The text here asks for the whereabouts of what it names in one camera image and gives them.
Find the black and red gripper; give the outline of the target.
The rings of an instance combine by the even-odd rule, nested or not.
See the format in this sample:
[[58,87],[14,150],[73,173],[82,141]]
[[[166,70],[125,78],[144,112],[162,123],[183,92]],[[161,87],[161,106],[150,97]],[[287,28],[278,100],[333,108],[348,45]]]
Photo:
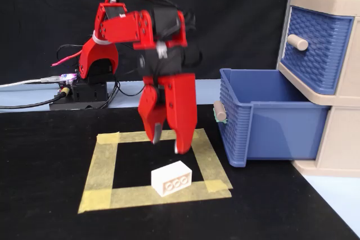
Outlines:
[[175,131],[175,152],[185,154],[191,147],[197,125],[195,74],[183,73],[182,69],[197,67],[203,60],[198,48],[175,46],[168,48],[165,58],[157,50],[139,53],[138,72],[141,76],[161,76],[158,82],[164,86],[165,104],[158,104],[158,92],[152,85],[145,85],[138,112],[149,140],[156,144],[161,137],[165,118]]

